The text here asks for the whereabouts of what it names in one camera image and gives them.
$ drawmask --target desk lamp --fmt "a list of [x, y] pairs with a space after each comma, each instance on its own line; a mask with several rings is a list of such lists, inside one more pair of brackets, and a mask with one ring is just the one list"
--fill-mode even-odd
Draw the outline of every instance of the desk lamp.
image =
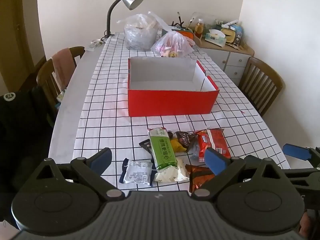
[[[120, 2], [121, 0], [115, 0], [115, 2], [110, 6], [109, 11], [108, 11], [108, 15], [107, 15], [107, 30], [105, 31], [105, 36], [102, 38], [108, 38], [111, 36], [111, 32], [110, 32], [110, 20], [111, 20], [111, 12], [113, 10], [113, 8]], [[142, 3], [143, 0], [122, 0], [125, 4], [125, 6], [131, 11], [135, 8], [138, 7], [138, 5], [140, 5], [140, 3]]]

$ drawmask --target cardboard box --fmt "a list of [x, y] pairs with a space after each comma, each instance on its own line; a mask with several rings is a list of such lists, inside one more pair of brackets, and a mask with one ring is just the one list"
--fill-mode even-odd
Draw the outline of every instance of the cardboard box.
[[208, 114], [219, 94], [191, 58], [129, 58], [129, 116]]

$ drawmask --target snack package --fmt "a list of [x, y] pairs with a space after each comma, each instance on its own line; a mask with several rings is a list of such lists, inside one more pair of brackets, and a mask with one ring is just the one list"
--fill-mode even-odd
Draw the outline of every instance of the snack package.
[[204, 162], [204, 152], [208, 147], [212, 147], [217, 152], [230, 158], [227, 142], [223, 136], [222, 129], [207, 129], [196, 132], [199, 144], [199, 161]]
[[195, 133], [191, 132], [176, 132], [177, 138], [180, 142], [180, 144], [187, 149], [187, 151], [190, 150], [190, 148], [193, 146], [194, 142], [196, 141], [197, 135]]
[[170, 142], [174, 153], [185, 152], [187, 150], [179, 143], [178, 138], [173, 138]]
[[151, 162], [132, 161], [127, 158], [122, 163], [120, 183], [137, 183], [150, 185], [152, 173]]
[[[168, 135], [169, 135], [169, 139], [173, 139], [173, 132], [171, 131], [167, 131]], [[152, 148], [151, 148], [151, 143], [150, 143], [150, 139], [144, 140], [142, 142], [139, 143], [140, 147], [142, 147], [143, 149], [145, 149], [147, 152], [149, 152], [152, 155]]]
[[140, 142], [139, 145], [140, 145], [140, 147], [142, 147], [143, 149], [145, 149], [148, 153], [150, 153], [152, 155], [152, 148], [151, 148], [150, 139], [147, 139], [147, 140]]
[[164, 171], [155, 175], [155, 181], [158, 182], [179, 182], [189, 179], [189, 173], [187, 172], [183, 160], [177, 157], [178, 169], [173, 166], [169, 166]]
[[190, 186], [189, 192], [193, 193], [201, 187], [205, 182], [214, 178], [214, 174], [209, 168], [186, 164], [186, 169], [189, 173]]
[[161, 57], [184, 57], [194, 51], [195, 42], [176, 31], [169, 31], [160, 38], [151, 50]]
[[148, 135], [157, 171], [159, 172], [170, 165], [177, 168], [177, 159], [166, 128], [148, 129]]

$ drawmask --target red snack package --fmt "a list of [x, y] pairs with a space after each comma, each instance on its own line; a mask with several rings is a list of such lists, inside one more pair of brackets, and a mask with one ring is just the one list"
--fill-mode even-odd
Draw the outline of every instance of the red snack package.
[[222, 129], [207, 129], [197, 132], [200, 147], [199, 161], [204, 162], [204, 152], [208, 147], [212, 147], [226, 158], [230, 158], [227, 142], [223, 136]]

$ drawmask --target chair backrest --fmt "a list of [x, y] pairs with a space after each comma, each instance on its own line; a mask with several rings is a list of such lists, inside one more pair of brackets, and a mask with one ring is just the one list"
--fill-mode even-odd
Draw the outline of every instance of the chair backrest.
[[[73, 47], [70, 48], [71, 55], [73, 57], [73, 61], [76, 66], [75, 57], [80, 56], [82, 58], [85, 53], [84, 47]], [[57, 96], [60, 94], [60, 89], [52, 75], [54, 72], [52, 59], [49, 59], [43, 66], [40, 68], [37, 75], [37, 83], [42, 87], [47, 100], [49, 101], [51, 109], [54, 113], [57, 112], [55, 109], [55, 105], [58, 103]]]
[[276, 99], [282, 86], [281, 77], [269, 65], [257, 58], [249, 58], [239, 89], [261, 116]]

